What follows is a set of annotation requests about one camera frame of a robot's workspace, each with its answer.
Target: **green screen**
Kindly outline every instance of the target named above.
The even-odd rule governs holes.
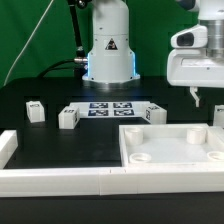
[[[0,1],[0,87],[30,37],[50,0]],[[130,47],[136,53],[137,72],[165,76],[170,38],[197,23],[197,15],[184,11],[174,0],[127,0],[130,11]],[[92,47],[91,6],[78,10],[85,51]],[[55,62],[75,57],[75,41],[66,0],[55,0],[33,40],[12,71],[11,78],[36,77]],[[52,72],[48,76],[62,75]],[[72,76],[72,72],[63,72]]]

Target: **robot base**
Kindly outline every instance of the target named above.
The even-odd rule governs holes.
[[[126,82],[114,82],[114,83],[106,83],[106,82],[97,82],[94,80],[90,80],[88,75],[85,74],[83,77],[83,85],[85,87],[91,87],[96,89],[126,89],[130,87],[135,87],[140,85],[140,75],[136,74],[130,81]]]

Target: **black cable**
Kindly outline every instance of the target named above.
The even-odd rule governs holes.
[[[69,8],[70,8],[70,13],[72,16],[72,24],[73,24],[73,29],[74,29],[74,35],[75,35],[75,42],[76,42],[76,55],[78,57],[85,57],[85,51],[83,50],[83,45],[82,45],[82,40],[81,40],[81,34],[80,34],[80,29],[79,29],[79,23],[78,23],[78,17],[77,17],[77,12],[76,12],[76,7],[75,7],[75,0],[67,0]]]
[[[45,69],[44,71],[42,71],[37,78],[43,78],[49,71],[51,70],[56,70],[56,67],[59,65],[63,65],[63,64],[67,64],[67,63],[74,63],[74,59],[67,59],[67,60],[63,60],[63,61],[59,61],[53,65],[51,65],[50,67],[48,67],[47,69]]]

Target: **white tray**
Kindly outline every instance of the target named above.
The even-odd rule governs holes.
[[[125,130],[139,128],[143,130],[143,142],[130,146],[126,141]],[[189,144],[187,130],[193,128],[206,129],[204,144]],[[224,132],[218,127],[206,124],[190,125],[134,125],[120,126],[120,149],[124,167],[151,167],[152,165],[184,165],[206,163],[214,164],[208,157],[212,151],[224,152]],[[150,156],[149,162],[131,163],[130,156],[144,153]]]

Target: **black table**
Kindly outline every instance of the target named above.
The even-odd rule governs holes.
[[[118,125],[144,120],[82,119],[68,131],[58,129],[60,111],[70,102],[150,101],[168,111],[168,123],[211,125],[224,90],[199,90],[203,105],[196,108],[189,88],[171,87],[164,77],[111,91],[84,88],[73,78],[14,80],[0,90],[0,131],[16,129],[19,141],[5,169],[121,166]],[[31,100],[44,105],[46,122],[30,124],[25,103]],[[223,223],[223,203],[222,192],[1,198],[0,223]]]

